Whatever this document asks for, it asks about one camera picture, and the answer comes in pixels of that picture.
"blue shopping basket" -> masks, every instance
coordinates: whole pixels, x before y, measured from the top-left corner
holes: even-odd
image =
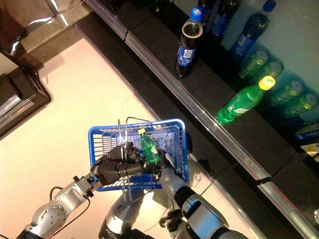
[[[141,148],[141,136],[138,134],[140,128],[145,128],[158,149],[165,150],[171,154],[176,169],[176,174],[188,183],[188,163],[185,124],[180,119],[168,119],[155,122],[143,122],[128,124],[128,142],[134,143],[134,146]],[[125,138],[125,125],[121,126],[122,138]],[[108,153],[112,148],[124,142],[120,139],[118,125],[112,126],[94,126],[90,128],[89,133],[89,150],[91,166],[102,155]],[[120,190],[128,181],[123,178],[114,184],[100,187],[97,191]],[[151,189],[161,188],[160,183],[154,179],[152,174],[139,173],[130,176],[131,189]]]

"bottle label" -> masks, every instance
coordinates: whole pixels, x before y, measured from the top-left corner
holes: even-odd
[[[188,66],[194,59],[196,49],[185,49],[182,45],[179,46],[177,61],[181,66]]]
[[[233,54],[236,56],[245,55],[255,41],[256,41],[255,39],[250,39],[245,37],[244,34],[242,33],[232,48]]]
[[[222,36],[228,23],[229,18],[217,14],[216,19],[214,20],[214,26],[211,29],[211,34],[214,36]]]
[[[198,7],[198,8],[202,12],[201,22],[203,23],[203,25],[206,25],[209,20],[209,16],[211,14],[212,8],[211,7]]]
[[[233,113],[234,115],[241,115],[250,109],[245,109],[244,106],[237,101],[235,96],[228,104],[226,105],[228,112]]]

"green plastic bottle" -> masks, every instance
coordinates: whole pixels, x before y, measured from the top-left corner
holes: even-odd
[[[145,133],[145,129],[139,129],[138,133],[141,135],[142,150],[148,163],[156,164],[160,162],[158,150],[151,138]]]
[[[265,76],[257,85],[242,89],[217,113],[218,122],[221,124],[233,122],[236,117],[255,107],[262,99],[265,91],[274,85],[274,77]]]

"floor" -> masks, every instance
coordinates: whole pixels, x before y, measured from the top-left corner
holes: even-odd
[[[52,187],[66,186],[75,175],[88,173],[90,127],[114,125],[128,116],[156,119],[84,39],[45,63],[39,74],[53,101],[0,142],[0,234],[9,238],[16,238],[34,211],[48,202]],[[193,161],[189,164],[192,189],[199,194],[206,190],[203,197],[225,216],[230,229],[249,239],[261,238],[220,187],[210,185]],[[88,211],[54,238],[97,238],[105,215],[121,193],[96,192]],[[166,208],[153,195],[145,196],[134,227],[154,238],[168,239],[166,229],[157,224]]]

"soda bottle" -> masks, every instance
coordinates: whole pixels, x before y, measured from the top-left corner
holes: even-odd
[[[145,133],[145,129],[139,129],[138,133],[141,135],[141,146],[148,163],[154,164],[160,162],[158,150],[151,138]]]
[[[201,22],[206,26],[216,0],[198,0],[198,8],[202,12]]]
[[[276,2],[274,0],[267,0],[260,12],[254,13],[249,17],[244,30],[231,48],[233,58],[242,59],[257,38],[263,34],[269,24],[269,15],[275,6]]]
[[[265,91],[274,85],[275,79],[272,76],[265,76],[257,85],[242,89],[217,113],[218,122],[233,122],[236,117],[255,107],[262,99]]]
[[[237,11],[241,0],[221,0],[210,34],[215,42],[221,42],[228,23]]]
[[[191,72],[199,38],[203,34],[203,26],[200,22],[202,12],[193,8],[190,19],[182,27],[181,43],[179,45],[175,72],[179,77],[184,77]]]

